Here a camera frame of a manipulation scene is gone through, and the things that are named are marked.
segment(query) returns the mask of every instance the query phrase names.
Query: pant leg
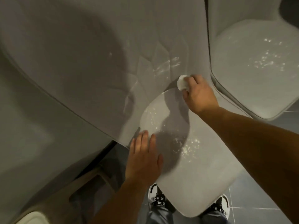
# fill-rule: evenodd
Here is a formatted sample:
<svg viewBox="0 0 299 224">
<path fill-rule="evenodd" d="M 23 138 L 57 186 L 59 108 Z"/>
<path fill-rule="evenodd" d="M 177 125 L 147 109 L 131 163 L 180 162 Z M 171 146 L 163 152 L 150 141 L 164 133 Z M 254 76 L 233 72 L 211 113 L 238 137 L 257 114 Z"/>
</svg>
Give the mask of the pant leg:
<svg viewBox="0 0 299 224">
<path fill-rule="evenodd" d="M 224 214 L 219 211 L 212 211 L 202 216 L 200 224 L 230 224 Z"/>
<path fill-rule="evenodd" d="M 154 206 L 148 212 L 146 224 L 173 224 L 172 213 L 163 206 Z"/>
</svg>

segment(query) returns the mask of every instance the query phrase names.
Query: person's left arm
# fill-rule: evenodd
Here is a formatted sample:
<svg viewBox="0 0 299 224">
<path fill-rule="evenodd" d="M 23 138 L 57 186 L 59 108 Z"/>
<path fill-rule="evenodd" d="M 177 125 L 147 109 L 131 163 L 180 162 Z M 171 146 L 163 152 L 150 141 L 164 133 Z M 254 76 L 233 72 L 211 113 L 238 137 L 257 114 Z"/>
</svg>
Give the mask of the person's left arm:
<svg viewBox="0 0 299 224">
<path fill-rule="evenodd" d="M 158 156 L 153 134 L 148 146 L 148 131 L 133 139 L 126 166 L 126 180 L 89 224 L 135 224 L 147 189 L 162 171 L 163 157 Z"/>
</svg>

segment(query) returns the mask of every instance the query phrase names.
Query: forearm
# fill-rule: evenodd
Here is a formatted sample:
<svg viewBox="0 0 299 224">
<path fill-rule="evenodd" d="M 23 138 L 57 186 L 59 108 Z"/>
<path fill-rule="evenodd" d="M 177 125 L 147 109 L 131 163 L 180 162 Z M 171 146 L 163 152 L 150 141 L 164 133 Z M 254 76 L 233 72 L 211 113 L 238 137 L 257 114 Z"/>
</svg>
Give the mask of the forearm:
<svg viewBox="0 0 299 224">
<path fill-rule="evenodd" d="M 199 116 L 293 222 L 298 222 L 299 135 L 223 108 Z"/>
<path fill-rule="evenodd" d="M 126 180 L 90 224 L 135 224 L 146 190 L 147 188 L 140 183 Z"/>
</svg>

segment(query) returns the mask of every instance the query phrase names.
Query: sneaker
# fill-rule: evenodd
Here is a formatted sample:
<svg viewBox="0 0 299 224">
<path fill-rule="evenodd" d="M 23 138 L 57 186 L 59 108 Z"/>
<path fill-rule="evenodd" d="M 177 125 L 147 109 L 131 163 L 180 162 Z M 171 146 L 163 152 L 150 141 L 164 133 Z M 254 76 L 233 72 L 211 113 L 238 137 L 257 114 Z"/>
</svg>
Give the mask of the sneaker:
<svg viewBox="0 0 299 224">
<path fill-rule="evenodd" d="M 228 219 L 230 205 L 225 194 L 222 194 L 207 210 L 201 213 L 199 217 L 202 217 L 203 215 L 206 215 L 212 211 L 219 211 L 225 215 L 226 219 Z"/>
<path fill-rule="evenodd" d="M 147 198 L 150 209 L 153 206 L 165 206 L 165 196 L 156 183 L 151 185 L 151 187 L 149 188 Z"/>
</svg>

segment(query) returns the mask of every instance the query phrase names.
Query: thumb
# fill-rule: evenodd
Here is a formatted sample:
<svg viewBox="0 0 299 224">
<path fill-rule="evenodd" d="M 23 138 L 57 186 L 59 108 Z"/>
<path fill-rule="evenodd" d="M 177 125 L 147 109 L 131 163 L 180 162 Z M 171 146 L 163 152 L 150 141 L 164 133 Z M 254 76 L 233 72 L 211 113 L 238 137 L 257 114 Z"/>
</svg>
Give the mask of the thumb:
<svg viewBox="0 0 299 224">
<path fill-rule="evenodd" d="M 163 156 L 162 156 L 162 154 L 159 154 L 157 164 L 158 164 L 158 169 L 159 169 L 160 174 L 162 173 L 163 162 L 164 162 Z"/>
<path fill-rule="evenodd" d="M 188 97 L 189 97 L 189 92 L 187 90 L 183 90 L 183 98 L 185 102 L 187 103 Z"/>
</svg>

